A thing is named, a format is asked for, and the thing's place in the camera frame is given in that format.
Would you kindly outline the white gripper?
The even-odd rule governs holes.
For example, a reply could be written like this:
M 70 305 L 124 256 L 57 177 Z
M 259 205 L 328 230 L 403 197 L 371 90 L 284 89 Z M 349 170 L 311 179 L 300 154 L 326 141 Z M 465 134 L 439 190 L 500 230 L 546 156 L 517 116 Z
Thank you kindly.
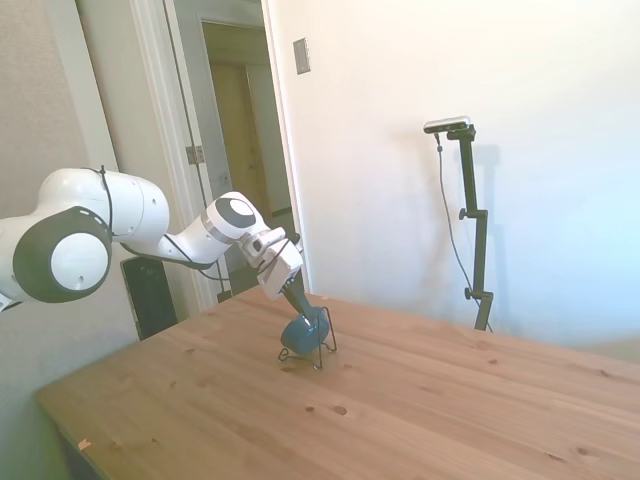
M 302 274 L 297 273 L 302 265 L 302 256 L 292 242 L 277 242 L 266 249 L 258 266 L 257 279 L 265 295 L 272 300 L 277 299 L 282 290 L 296 311 L 293 323 L 297 330 L 317 332 L 321 327 L 321 308 L 314 306 L 305 293 Z

